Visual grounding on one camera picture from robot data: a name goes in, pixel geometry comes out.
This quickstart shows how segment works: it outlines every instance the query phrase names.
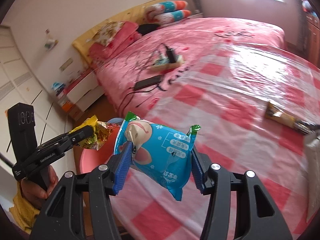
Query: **pink bed sheet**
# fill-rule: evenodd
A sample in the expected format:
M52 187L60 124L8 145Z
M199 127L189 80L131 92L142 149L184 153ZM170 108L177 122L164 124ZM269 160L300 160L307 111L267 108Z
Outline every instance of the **pink bed sheet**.
M295 116L319 123L320 72L278 48L215 39L208 28L194 28L193 21L150 33L101 67L98 79L122 116L132 111L182 132L200 124L198 150L230 171L254 170L296 239L307 226L303 137L263 116L271 100ZM144 66L161 42L174 47L185 63L166 73L160 86L129 94L137 75L139 80L155 75ZM135 239L199 239L209 197L200 195L192 176L183 191L177 202L152 179L130 170L124 189L111 202ZM233 239L235 215L232 202L228 239Z

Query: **wooden cabinet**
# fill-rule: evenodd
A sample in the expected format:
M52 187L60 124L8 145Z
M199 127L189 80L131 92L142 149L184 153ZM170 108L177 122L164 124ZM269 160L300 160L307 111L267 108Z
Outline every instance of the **wooden cabinet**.
M319 18L307 14L308 21L308 61L320 68L320 24Z
M96 75L92 71L69 91L67 97L84 112L102 95L103 89L98 85Z

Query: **snack bar wrapper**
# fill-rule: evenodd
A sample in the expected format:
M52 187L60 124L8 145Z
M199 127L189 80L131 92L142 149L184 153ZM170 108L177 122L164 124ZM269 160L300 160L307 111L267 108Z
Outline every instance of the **snack bar wrapper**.
M90 125L93 128L93 135L79 142L79 146L85 149L92 150L99 150L108 140L113 130L116 127L119 127L117 124L100 122L94 115L93 117L86 119L80 126L74 128L69 133L77 131L86 125Z
M320 129L320 125L311 122L306 122L292 115L289 115L270 102L268 102L265 118L289 126L290 128L295 129L296 131L302 134L309 134L315 130Z
M200 128L199 125L193 125L184 134L142 120L129 112L119 130L114 152L121 153L124 143L132 141L133 168L167 188L176 200L181 201L182 188L191 173L191 150Z

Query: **wooden floor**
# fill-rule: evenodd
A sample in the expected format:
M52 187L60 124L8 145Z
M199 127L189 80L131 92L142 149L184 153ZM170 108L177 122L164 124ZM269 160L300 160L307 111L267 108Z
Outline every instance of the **wooden floor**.
M81 125L85 119L90 118L93 115L96 115L98 120L102 122L117 117L116 112L113 110L113 106L108 102L107 97L103 95L84 112L84 115L75 122L74 127Z
M295 55L297 55L299 57L302 57L305 60L308 60L306 58L306 55L302 51L298 50L295 45L293 45L291 43L288 43L288 42L287 42L287 51L292 53L292 54L295 54Z

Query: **drawer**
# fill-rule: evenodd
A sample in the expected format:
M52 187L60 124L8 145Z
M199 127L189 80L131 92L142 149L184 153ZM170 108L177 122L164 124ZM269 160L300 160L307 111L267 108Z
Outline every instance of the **drawer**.
M95 87L86 93L78 102L76 102L76 106L80 108L82 112L84 112L89 106L91 106L99 97L103 95L103 89L100 86Z
M320 23L318 17L313 17L313 25L316 26L318 29L320 29Z
M306 16L307 16L307 21L313 24L313 15L306 14Z
M94 72L88 74L83 80L81 80L68 94L67 97L72 103L76 103L90 90L95 89L98 86L97 78Z

